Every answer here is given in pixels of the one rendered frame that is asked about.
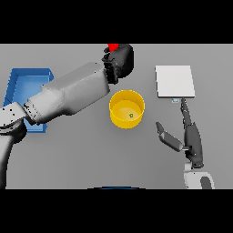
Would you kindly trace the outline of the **yellow bowl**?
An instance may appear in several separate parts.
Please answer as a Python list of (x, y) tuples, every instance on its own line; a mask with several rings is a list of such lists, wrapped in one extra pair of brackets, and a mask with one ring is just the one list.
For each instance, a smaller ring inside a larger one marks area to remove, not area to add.
[(123, 89), (112, 95), (109, 101), (109, 116), (115, 126), (131, 129), (141, 122), (145, 108), (144, 98), (138, 92)]

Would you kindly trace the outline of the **pale square measuring scale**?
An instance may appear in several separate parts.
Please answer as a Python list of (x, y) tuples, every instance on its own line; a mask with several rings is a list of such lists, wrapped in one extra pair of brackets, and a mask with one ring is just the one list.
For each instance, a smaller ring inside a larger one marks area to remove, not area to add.
[(190, 66), (156, 66), (159, 98), (194, 98), (195, 88)]

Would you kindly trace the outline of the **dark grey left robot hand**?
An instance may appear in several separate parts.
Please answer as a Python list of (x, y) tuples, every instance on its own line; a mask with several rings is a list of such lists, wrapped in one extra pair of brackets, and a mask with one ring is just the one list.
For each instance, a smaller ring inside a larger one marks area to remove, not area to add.
[(109, 84), (116, 85), (120, 78), (127, 77), (134, 68), (134, 50), (130, 44), (119, 44), (115, 51), (104, 49), (106, 79)]

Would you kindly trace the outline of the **blue tray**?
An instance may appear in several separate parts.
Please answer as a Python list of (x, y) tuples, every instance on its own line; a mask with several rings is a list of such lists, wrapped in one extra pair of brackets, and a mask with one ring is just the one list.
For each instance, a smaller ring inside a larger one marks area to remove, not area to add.
[(41, 91), (41, 86), (54, 79), (50, 68), (12, 68), (2, 107), (14, 102), (21, 106)]

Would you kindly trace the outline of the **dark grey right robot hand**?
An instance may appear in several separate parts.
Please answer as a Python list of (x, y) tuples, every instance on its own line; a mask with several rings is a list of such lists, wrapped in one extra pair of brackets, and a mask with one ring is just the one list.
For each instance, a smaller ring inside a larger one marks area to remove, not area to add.
[(181, 99), (180, 110), (183, 116), (184, 142), (173, 137), (163, 128), (160, 122), (156, 122), (159, 140), (176, 152), (184, 151), (192, 168), (202, 168), (204, 159), (201, 137), (196, 123), (191, 120), (185, 98)]

